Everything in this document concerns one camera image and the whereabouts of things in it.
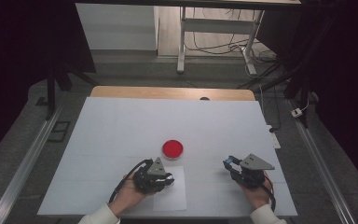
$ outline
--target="table leg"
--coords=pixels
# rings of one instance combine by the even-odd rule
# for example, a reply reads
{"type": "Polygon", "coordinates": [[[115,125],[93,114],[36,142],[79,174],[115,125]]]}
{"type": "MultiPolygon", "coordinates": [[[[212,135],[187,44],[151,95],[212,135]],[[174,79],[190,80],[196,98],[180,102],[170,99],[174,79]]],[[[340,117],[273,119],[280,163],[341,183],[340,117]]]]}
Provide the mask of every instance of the table leg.
{"type": "Polygon", "coordinates": [[[185,72],[185,25],[186,25],[186,7],[182,7],[182,15],[180,21],[180,43],[178,53],[177,73],[185,72]]]}
{"type": "Polygon", "coordinates": [[[249,34],[249,40],[248,40],[248,44],[246,45],[246,48],[242,48],[242,54],[243,54],[243,58],[245,59],[246,62],[246,67],[248,68],[249,74],[250,75],[256,75],[257,72],[255,71],[255,66],[252,62],[251,56],[250,56],[250,52],[252,49],[252,45],[255,41],[255,35],[257,34],[257,30],[258,27],[260,25],[261,22],[261,18],[263,17],[263,13],[264,11],[256,11],[255,14],[257,15],[255,18],[255,23],[252,27],[252,32],[249,34]]]}

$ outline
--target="white sleeve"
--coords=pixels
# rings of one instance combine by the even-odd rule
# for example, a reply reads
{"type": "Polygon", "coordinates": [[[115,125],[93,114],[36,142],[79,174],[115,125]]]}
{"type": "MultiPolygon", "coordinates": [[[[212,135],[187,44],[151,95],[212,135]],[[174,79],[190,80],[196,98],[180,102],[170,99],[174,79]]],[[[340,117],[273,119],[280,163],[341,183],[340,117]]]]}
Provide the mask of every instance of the white sleeve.
{"type": "Polygon", "coordinates": [[[81,218],[79,224],[116,224],[120,223],[120,219],[113,214],[106,203],[91,215],[81,218]]]}
{"type": "Polygon", "coordinates": [[[286,224],[284,219],[275,216],[268,204],[254,210],[251,219],[255,224],[286,224]]]}

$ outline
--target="white paper sheet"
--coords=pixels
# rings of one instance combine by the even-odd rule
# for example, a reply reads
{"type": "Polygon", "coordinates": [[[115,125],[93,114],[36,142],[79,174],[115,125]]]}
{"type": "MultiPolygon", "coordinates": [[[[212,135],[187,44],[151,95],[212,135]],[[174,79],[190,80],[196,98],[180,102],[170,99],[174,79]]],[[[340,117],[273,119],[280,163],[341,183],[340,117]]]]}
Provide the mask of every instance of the white paper sheet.
{"type": "Polygon", "coordinates": [[[173,184],[154,195],[153,211],[186,210],[186,186],[183,166],[164,167],[171,173],[175,181],[173,184]]]}

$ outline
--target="metal frame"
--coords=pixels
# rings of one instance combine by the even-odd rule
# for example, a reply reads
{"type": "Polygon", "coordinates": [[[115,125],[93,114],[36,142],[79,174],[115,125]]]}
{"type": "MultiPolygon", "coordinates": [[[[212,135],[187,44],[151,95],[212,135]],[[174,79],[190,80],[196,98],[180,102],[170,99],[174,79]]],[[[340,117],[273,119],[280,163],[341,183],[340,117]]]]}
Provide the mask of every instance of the metal frame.
{"type": "MultiPolygon", "coordinates": [[[[289,100],[286,100],[286,103],[289,107],[289,110],[295,109],[289,100]]],[[[308,152],[310,153],[310,157],[315,164],[316,170],[318,171],[319,176],[324,183],[324,187],[332,199],[332,203],[337,210],[341,222],[345,224],[356,223],[354,216],[351,213],[351,209],[348,207],[347,202],[342,196],[341,190],[338,188],[326,162],[324,161],[323,155],[321,154],[319,148],[313,140],[312,135],[310,134],[310,131],[303,126],[299,119],[296,119],[296,126],[308,149],[308,152]]]]}
{"type": "Polygon", "coordinates": [[[258,27],[263,17],[264,11],[257,11],[254,21],[222,21],[209,19],[187,19],[186,7],[182,7],[180,43],[178,52],[177,73],[185,72],[185,32],[199,33],[218,33],[218,34],[236,34],[249,35],[246,48],[241,48],[246,67],[250,75],[256,75],[255,66],[252,62],[250,52],[257,34],[258,27]]]}
{"type": "Polygon", "coordinates": [[[50,134],[52,128],[54,127],[54,123],[56,122],[58,116],[61,114],[65,98],[66,92],[63,93],[62,100],[59,101],[57,109],[51,115],[49,120],[45,120],[42,124],[39,133],[37,134],[35,140],[29,147],[24,159],[22,160],[19,168],[11,179],[4,195],[0,200],[0,224],[4,223],[16,202],[21,189],[25,182],[28,179],[28,175],[31,173],[34,168],[34,164],[39,157],[40,152],[42,151],[43,146],[48,140],[48,135],[50,134]]]}

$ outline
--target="aluminum rail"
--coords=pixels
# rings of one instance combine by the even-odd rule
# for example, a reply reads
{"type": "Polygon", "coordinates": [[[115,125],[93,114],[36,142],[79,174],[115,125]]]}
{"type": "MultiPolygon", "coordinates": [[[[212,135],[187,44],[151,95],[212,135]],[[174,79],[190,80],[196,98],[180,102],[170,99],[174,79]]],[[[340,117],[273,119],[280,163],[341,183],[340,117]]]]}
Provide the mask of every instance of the aluminum rail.
{"type": "MultiPolygon", "coordinates": [[[[295,109],[289,100],[286,100],[290,110],[295,109]]],[[[329,168],[327,167],[326,162],[324,161],[324,157],[321,154],[319,148],[316,146],[315,141],[310,134],[310,131],[302,125],[299,119],[296,119],[296,126],[298,131],[301,134],[301,137],[310,153],[310,157],[313,160],[313,163],[316,166],[316,170],[319,173],[319,176],[324,182],[324,187],[327,190],[328,194],[332,199],[332,203],[337,210],[337,214],[341,219],[341,222],[344,224],[355,224],[354,217],[351,213],[351,209],[348,207],[347,202],[345,201],[344,197],[342,196],[341,190],[338,188],[333,176],[329,168]]]]}
{"type": "Polygon", "coordinates": [[[22,190],[22,187],[25,184],[25,181],[27,181],[28,176],[34,167],[34,164],[39,157],[40,152],[42,151],[43,146],[48,140],[48,135],[54,127],[58,116],[62,112],[66,94],[66,92],[63,93],[62,99],[58,102],[57,109],[51,116],[50,120],[45,120],[42,124],[39,133],[29,147],[24,159],[16,171],[16,174],[14,174],[4,195],[2,196],[0,200],[0,224],[6,221],[14,203],[16,202],[22,190]]]}

